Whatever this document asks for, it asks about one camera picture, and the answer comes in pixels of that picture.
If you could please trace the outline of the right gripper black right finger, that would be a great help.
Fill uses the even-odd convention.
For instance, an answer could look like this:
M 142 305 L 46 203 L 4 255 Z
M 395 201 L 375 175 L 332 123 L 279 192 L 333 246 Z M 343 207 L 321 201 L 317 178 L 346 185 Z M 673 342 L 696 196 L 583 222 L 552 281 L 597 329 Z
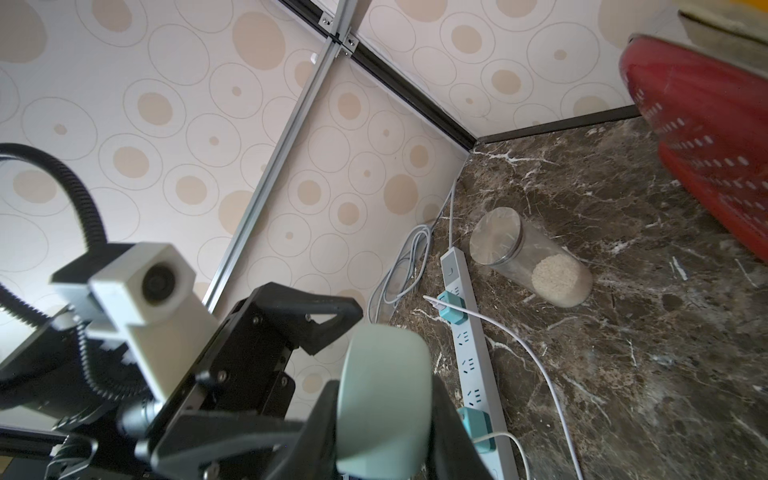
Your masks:
M 443 380 L 437 375 L 432 377 L 428 478 L 492 479 L 454 408 Z

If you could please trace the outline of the white power strip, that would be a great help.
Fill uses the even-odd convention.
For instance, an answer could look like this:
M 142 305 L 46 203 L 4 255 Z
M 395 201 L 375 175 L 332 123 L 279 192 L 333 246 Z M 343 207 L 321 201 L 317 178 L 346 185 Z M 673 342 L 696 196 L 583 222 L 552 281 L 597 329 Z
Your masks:
M 459 298 L 464 308 L 478 309 L 468 263 L 464 253 L 450 248 L 440 258 L 444 290 L 450 299 Z M 461 387 L 462 407 L 472 407 L 486 412 L 493 431 L 507 431 L 501 399 L 494 376 L 489 350 L 486 345 L 482 321 L 466 315 L 461 323 L 451 324 Z M 495 479 L 513 480 L 519 477 L 514 458 L 514 443 L 506 438 L 496 438 L 497 451 L 479 454 Z

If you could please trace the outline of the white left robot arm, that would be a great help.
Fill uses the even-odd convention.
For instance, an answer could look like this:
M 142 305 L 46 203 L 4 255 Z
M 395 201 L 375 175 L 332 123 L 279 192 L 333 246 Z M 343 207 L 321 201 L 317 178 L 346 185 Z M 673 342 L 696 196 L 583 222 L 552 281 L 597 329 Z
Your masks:
M 56 417 L 64 440 L 48 478 L 339 477 L 339 385 L 324 387 L 306 421 L 289 420 L 296 386 L 286 365 L 294 350 L 315 354 L 356 325 L 354 299 L 268 283 L 217 320 L 173 246 L 108 241 L 91 194 L 62 161 L 14 143 L 1 157 L 59 184 L 86 244 L 52 275 L 65 299 L 58 314 L 1 293 L 2 309 L 33 329 L 2 362 L 1 405 Z

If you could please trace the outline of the teal charger with white cable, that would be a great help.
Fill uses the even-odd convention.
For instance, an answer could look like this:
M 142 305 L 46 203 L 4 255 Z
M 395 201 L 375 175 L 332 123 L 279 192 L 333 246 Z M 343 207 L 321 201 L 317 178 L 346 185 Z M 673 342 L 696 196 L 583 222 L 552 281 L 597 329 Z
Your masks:
M 517 447 L 522 459 L 525 478 L 531 478 L 530 466 L 523 446 L 514 435 L 509 432 L 493 431 L 489 415 L 481 410 L 472 407 L 461 407 L 457 409 L 457 413 L 478 453 L 485 454 L 497 451 L 498 448 L 495 446 L 495 439 L 506 437 Z

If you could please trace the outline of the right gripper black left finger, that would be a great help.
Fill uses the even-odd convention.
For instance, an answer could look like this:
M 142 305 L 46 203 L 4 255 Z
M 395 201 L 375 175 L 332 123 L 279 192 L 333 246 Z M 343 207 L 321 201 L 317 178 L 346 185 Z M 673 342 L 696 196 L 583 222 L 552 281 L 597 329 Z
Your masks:
M 340 479 L 336 465 L 336 422 L 340 382 L 323 388 L 297 439 L 281 454 L 273 479 Z

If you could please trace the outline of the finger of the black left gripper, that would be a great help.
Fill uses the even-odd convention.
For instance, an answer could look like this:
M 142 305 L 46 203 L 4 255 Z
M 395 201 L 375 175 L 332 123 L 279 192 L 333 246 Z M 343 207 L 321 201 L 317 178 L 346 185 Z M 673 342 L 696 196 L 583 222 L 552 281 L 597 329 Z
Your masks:
M 364 316 L 351 297 L 308 293 L 278 283 L 257 289 L 257 310 L 292 345 L 308 355 L 334 343 Z
M 304 426 L 255 411 L 183 410 L 136 420 L 135 454 L 165 479 L 272 479 Z

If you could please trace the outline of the mint green earbud case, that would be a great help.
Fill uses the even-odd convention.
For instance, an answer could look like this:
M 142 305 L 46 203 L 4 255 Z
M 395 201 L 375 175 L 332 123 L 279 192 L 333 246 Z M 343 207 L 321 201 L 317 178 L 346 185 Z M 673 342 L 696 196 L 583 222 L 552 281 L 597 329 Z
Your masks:
M 352 337 L 340 380 L 336 465 L 359 479 L 408 479 L 427 457 L 432 370 L 418 334 L 366 325 Z

